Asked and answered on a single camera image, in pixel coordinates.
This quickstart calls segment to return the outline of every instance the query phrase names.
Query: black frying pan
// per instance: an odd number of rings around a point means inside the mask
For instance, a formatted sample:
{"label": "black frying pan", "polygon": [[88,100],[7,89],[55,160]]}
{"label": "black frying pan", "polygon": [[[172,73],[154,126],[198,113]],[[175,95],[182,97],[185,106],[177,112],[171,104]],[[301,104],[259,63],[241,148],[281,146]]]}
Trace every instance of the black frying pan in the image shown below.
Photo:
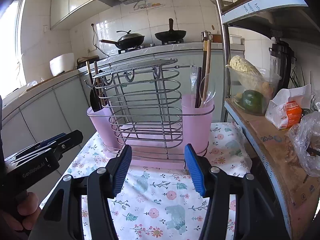
{"label": "black frying pan", "polygon": [[140,46],[143,43],[143,41],[144,41],[144,36],[137,36],[137,37],[128,38],[122,41],[101,40],[100,42],[114,44],[118,49],[125,50],[129,48],[133,48],[135,46]]}
{"label": "black frying pan", "polygon": [[163,42],[179,41],[186,36],[186,31],[174,31],[173,19],[169,19],[169,30],[167,32],[156,33],[155,36],[158,40]]}

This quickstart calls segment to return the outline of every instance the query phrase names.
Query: wok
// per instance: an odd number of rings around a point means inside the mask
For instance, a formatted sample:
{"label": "wok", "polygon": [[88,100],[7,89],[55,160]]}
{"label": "wok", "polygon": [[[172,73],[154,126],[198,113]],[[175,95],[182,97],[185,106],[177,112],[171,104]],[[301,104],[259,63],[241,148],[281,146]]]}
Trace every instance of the wok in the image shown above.
{"label": "wok", "polygon": [[155,36],[162,42],[179,41],[186,36],[186,31],[174,31],[173,19],[169,19],[169,30],[167,32],[156,33]]}
{"label": "wok", "polygon": [[126,35],[122,36],[118,41],[108,41],[108,40],[100,40],[103,43],[114,44],[120,50],[125,50],[129,48],[133,48],[135,46],[140,46],[144,41],[144,36],[140,33],[130,33],[130,31],[117,31],[118,32],[125,32]]}

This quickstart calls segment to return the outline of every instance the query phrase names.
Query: human hand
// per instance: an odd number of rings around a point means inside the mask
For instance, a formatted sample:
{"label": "human hand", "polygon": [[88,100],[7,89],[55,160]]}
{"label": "human hand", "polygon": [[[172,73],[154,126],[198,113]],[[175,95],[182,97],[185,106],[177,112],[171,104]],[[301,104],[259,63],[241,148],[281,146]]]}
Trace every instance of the human hand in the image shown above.
{"label": "human hand", "polygon": [[41,212],[37,195],[28,192],[28,197],[17,206],[17,209],[20,215],[26,216],[22,224],[6,212],[0,210],[0,213],[13,230],[22,231],[23,228],[31,230]]}

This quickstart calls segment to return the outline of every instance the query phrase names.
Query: metal hook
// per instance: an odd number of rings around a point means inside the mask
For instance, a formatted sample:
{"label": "metal hook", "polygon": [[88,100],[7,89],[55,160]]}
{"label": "metal hook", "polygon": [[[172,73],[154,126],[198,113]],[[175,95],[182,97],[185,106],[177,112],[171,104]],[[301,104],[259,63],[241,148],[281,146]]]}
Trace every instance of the metal hook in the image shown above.
{"label": "metal hook", "polygon": [[96,80],[93,81],[92,85],[89,85],[89,83],[87,82],[87,80],[84,80],[84,82],[87,84],[87,87],[89,87],[90,89],[93,89],[96,86]]}
{"label": "metal hook", "polygon": [[125,76],[125,79],[128,81],[128,82],[132,82],[133,79],[134,79],[134,68],[132,69],[132,74],[131,74],[131,78],[129,78],[128,76],[128,72],[124,72],[124,76]]}
{"label": "metal hook", "polygon": [[156,68],[153,68],[153,76],[154,76],[154,78],[155,79],[159,79],[160,75],[161,75],[161,72],[160,72],[159,66],[156,66]]}
{"label": "metal hook", "polygon": [[107,80],[106,76],[102,77],[103,78],[103,82],[106,86],[111,85],[111,83],[113,82],[113,73],[111,73],[111,78],[110,81]]}

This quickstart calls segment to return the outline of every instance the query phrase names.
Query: orange label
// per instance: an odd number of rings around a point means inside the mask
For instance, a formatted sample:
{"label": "orange label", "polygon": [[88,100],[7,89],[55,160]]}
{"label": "orange label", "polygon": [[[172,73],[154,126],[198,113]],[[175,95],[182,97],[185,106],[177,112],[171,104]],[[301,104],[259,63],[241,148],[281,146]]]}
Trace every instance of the orange label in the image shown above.
{"label": "orange label", "polygon": [[302,109],[296,102],[294,101],[288,102],[283,106],[283,110],[286,112],[288,117],[286,128],[290,128],[294,124],[297,124],[300,122]]}

